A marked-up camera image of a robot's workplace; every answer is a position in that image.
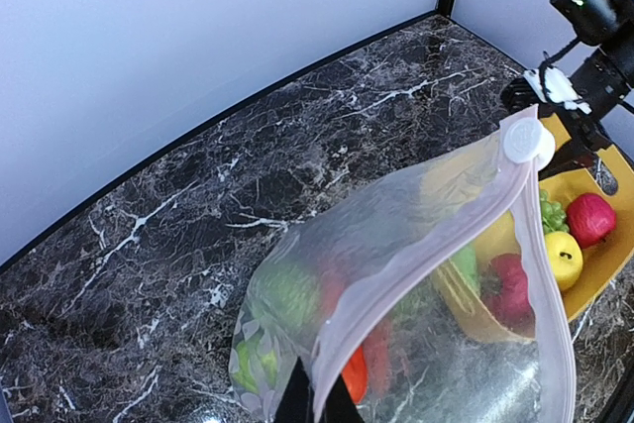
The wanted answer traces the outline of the yellow plastic basket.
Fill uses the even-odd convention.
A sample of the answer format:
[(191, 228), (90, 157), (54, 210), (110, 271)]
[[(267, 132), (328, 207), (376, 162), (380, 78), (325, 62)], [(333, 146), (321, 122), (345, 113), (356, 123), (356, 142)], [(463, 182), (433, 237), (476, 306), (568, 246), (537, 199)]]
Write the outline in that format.
[[(559, 173), (540, 181), (540, 190), (548, 192), (552, 201), (560, 202), (566, 212), (569, 204), (584, 193), (595, 193), (605, 199), (616, 213), (615, 230), (598, 244), (581, 249), (583, 269), (574, 286), (565, 292), (559, 287), (541, 290), (540, 307), (533, 309), (534, 320), (524, 329), (514, 331), (500, 324), (465, 283), (456, 268), (447, 261), (432, 273), (432, 281), (459, 327), (470, 338), (482, 343), (537, 341), (551, 344), (566, 341), (566, 327), (549, 314), (550, 308), (564, 309), (573, 321), (591, 300), (607, 286), (633, 256), (633, 171), (616, 147), (599, 153), (618, 182), (617, 191), (608, 196), (601, 192), (588, 171), (577, 169)], [(521, 246), (515, 237), (515, 224), (510, 212), (504, 212), (472, 242), (480, 278), (490, 261), (502, 254), (518, 254)]]

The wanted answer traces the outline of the orange toy carrot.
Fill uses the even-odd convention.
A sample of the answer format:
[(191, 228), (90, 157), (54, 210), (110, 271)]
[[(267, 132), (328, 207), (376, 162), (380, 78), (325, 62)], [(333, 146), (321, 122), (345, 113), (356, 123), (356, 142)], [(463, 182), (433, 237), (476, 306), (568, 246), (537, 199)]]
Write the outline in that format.
[(366, 397), (369, 385), (369, 373), (362, 346), (359, 346), (349, 358), (341, 376), (353, 403), (360, 404)]

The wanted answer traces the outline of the clear zip top bag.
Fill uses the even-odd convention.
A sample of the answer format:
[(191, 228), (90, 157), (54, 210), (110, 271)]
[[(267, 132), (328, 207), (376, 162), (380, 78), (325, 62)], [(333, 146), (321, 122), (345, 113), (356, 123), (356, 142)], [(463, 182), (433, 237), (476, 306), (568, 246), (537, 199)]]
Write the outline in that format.
[[(262, 265), (302, 266), (317, 278), (317, 311), (297, 331), (254, 318), (250, 280), (229, 360), (237, 401), (272, 422), (300, 359), (319, 422), (338, 376), (362, 346), (369, 385), (356, 406), (365, 422), (572, 421), (576, 370), (564, 309), (548, 312), (565, 325), (566, 341), (482, 343), (462, 331), (432, 281), (439, 265), (510, 212), (529, 302), (540, 307), (541, 290), (557, 287), (537, 180), (554, 146), (530, 107), (484, 139), (392, 172), (289, 229), (255, 272)], [(259, 342), (260, 355), (274, 349), (274, 387), (259, 364), (258, 392), (231, 376), (239, 369), (236, 346), (249, 340)]]

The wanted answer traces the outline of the green toy cucumber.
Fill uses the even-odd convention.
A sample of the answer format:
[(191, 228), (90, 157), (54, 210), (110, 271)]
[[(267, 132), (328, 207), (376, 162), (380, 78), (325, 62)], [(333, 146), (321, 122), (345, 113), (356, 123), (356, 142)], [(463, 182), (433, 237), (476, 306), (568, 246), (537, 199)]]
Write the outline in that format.
[(456, 268), (475, 295), (480, 297), (480, 274), (473, 246), (468, 244), (456, 251), (449, 257), (449, 263)]

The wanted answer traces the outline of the green toy grapes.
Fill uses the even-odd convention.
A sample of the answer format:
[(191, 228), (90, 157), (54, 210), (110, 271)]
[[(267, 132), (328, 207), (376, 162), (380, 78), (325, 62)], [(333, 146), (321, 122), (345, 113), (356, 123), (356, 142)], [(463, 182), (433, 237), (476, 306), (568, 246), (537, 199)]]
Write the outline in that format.
[(560, 202), (552, 201), (546, 190), (539, 192), (541, 223), (544, 234), (562, 231), (568, 233), (567, 215)]

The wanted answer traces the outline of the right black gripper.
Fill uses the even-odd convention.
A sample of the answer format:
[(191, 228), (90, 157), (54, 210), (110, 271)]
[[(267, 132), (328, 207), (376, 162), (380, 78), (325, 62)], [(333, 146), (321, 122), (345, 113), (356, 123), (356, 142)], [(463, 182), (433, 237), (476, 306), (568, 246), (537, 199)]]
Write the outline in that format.
[(597, 160), (598, 151), (607, 150), (613, 145), (600, 123), (584, 112), (540, 105), (538, 117), (540, 119), (557, 118), (570, 136), (556, 149), (549, 164), (539, 172), (540, 180), (566, 171), (589, 168)]

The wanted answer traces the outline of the red toy apple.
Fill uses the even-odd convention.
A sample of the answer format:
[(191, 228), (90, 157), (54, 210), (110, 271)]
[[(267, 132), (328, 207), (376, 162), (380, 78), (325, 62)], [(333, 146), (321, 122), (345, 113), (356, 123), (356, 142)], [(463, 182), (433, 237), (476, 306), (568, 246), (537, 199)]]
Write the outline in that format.
[(533, 322), (528, 279), (520, 255), (502, 254), (493, 258), (480, 283), (481, 300), (500, 324), (519, 331)]

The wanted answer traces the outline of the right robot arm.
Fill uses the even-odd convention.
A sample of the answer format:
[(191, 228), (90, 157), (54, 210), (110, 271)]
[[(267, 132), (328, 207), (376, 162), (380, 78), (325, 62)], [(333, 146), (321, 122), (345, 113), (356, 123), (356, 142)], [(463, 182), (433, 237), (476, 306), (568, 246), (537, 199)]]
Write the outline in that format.
[[(546, 56), (537, 69), (537, 94), (557, 113), (570, 138), (541, 172), (542, 179), (591, 166), (596, 153), (612, 141), (600, 121), (617, 105), (627, 112), (633, 91), (633, 0), (550, 0), (572, 25), (575, 38)], [(573, 73), (562, 75), (554, 64), (576, 45), (595, 51)]]

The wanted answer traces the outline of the green toy cabbage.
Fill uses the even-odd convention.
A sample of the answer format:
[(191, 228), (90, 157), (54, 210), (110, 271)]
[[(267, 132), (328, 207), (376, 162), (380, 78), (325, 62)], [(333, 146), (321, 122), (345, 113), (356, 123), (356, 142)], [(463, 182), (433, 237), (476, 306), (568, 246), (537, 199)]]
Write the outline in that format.
[(262, 265), (252, 277), (248, 297), (254, 318), (297, 331), (316, 314), (319, 284), (314, 274), (297, 264)]

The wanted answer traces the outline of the yellow toy apple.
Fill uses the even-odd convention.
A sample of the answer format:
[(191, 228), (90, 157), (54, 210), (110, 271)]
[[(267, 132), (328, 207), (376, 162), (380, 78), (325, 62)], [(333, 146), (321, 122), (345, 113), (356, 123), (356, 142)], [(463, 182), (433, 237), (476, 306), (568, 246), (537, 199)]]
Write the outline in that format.
[(583, 255), (576, 239), (563, 231), (545, 235), (545, 246), (551, 270), (561, 292), (572, 288), (581, 276)]

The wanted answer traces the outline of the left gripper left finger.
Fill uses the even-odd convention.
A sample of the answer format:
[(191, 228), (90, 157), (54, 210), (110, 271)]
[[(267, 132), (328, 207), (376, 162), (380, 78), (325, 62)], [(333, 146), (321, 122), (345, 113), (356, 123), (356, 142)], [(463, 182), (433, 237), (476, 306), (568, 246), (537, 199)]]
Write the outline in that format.
[(276, 409), (274, 423), (313, 423), (313, 390), (303, 362), (296, 364)]

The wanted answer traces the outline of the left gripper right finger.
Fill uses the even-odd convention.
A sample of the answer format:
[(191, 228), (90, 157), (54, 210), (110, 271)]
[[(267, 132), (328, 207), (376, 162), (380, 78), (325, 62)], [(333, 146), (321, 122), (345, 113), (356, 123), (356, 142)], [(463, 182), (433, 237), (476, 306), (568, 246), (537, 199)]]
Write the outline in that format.
[(341, 375), (338, 376), (326, 400), (320, 423), (362, 423)]

